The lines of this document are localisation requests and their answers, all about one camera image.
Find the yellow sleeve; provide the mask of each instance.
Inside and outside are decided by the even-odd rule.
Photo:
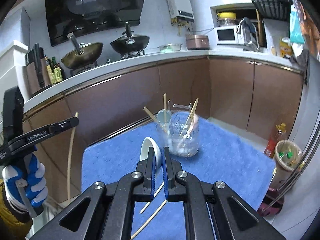
[[[4,222],[5,226],[8,228],[9,232],[17,239],[25,239],[25,236],[31,229],[33,224],[32,219],[29,216],[25,216],[23,219],[18,220],[14,213],[14,210],[10,210],[8,207],[7,200],[5,199],[4,185],[0,187],[0,218]]]

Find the white microwave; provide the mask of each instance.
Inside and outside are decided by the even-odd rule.
[[[256,42],[250,30],[241,26],[241,34],[237,33],[238,25],[215,27],[213,29],[217,45],[246,45],[249,41]]]

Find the faucet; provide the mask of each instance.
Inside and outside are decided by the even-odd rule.
[[[237,28],[237,33],[238,34],[241,34],[241,27],[243,25],[243,23],[247,23],[247,24],[252,24],[253,28],[254,28],[254,33],[255,33],[255,36],[256,36],[256,42],[257,42],[257,47],[255,48],[255,51],[256,52],[260,52],[260,43],[259,43],[259,38],[258,38],[258,32],[257,32],[257,28],[255,27],[255,25],[249,20],[249,19],[245,19],[243,18],[240,22],[239,22],[239,25],[238,25],[238,28]]]

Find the gloved hand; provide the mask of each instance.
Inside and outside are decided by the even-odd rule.
[[[33,207],[39,207],[47,198],[48,188],[44,176],[44,165],[39,162],[33,154],[29,164],[30,174],[28,174],[26,196],[31,200]],[[22,178],[22,171],[14,166],[7,166],[2,170],[2,177],[5,184],[5,194],[7,200],[22,213],[27,212],[27,208],[19,195],[15,181]]]

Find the silver bolt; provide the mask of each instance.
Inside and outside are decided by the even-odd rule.
[[[226,184],[223,181],[217,181],[216,182],[216,187],[217,188],[224,188]]]
[[[139,171],[134,171],[133,173],[131,173],[131,177],[137,179],[141,177],[141,172]]]
[[[103,187],[103,182],[97,181],[93,184],[93,188],[95,189],[101,189]]]
[[[178,176],[180,178],[185,178],[188,175],[186,171],[178,171]]]

